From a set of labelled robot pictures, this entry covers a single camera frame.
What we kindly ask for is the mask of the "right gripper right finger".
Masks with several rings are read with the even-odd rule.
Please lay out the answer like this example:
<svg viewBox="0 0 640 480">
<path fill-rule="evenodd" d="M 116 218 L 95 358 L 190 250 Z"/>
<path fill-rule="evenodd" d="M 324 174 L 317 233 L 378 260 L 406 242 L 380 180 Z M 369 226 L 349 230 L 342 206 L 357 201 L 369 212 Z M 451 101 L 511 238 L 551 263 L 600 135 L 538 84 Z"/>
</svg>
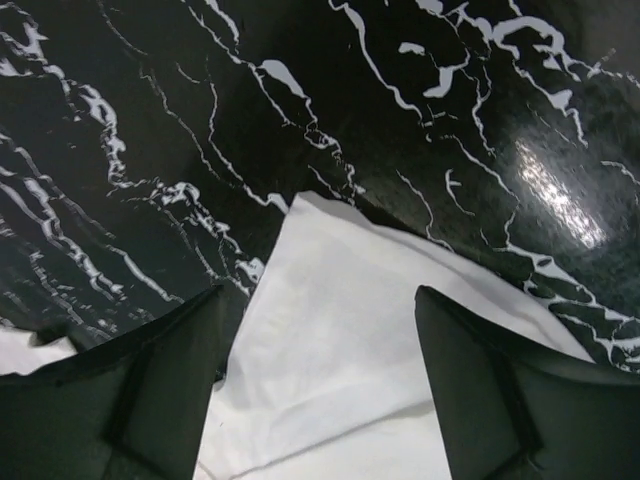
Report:
<svg viewBox="0 0 640 480">
<path fill-rule="evenodd" d="M 419 342 L 455 479 L 636 479 L 639 378 L 421 286 Z"/>
</svg>

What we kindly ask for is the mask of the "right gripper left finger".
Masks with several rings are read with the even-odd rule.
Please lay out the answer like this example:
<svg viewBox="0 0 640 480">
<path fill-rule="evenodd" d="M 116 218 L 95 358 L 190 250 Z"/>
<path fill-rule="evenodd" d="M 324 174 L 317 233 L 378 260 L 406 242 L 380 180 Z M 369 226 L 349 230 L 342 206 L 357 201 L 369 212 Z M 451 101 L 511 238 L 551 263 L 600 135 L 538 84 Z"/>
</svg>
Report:
<svg viewBox="0 0 640 480">
<path fill-rule="evenodd" d="M 223 320 L 214 287 L 89 350 L 3 328 L 2 477 L 192 478 Z"/>
</svg>

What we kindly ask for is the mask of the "white t-shirt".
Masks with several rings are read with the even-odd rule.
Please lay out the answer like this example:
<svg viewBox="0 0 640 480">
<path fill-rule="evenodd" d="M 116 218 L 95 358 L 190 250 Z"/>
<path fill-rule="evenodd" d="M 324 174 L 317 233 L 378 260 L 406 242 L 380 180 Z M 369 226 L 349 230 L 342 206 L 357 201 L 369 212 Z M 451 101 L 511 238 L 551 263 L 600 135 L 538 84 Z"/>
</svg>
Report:
<svg viewBox="0 0 640 480">
<path fill-rule="evenodd" d="M 534 300 L 470 261 L 296 196 L 230 349 L 190 479 L 447 479 L 414 316 L 428 285 L 586 359 Z"/>
</svg>

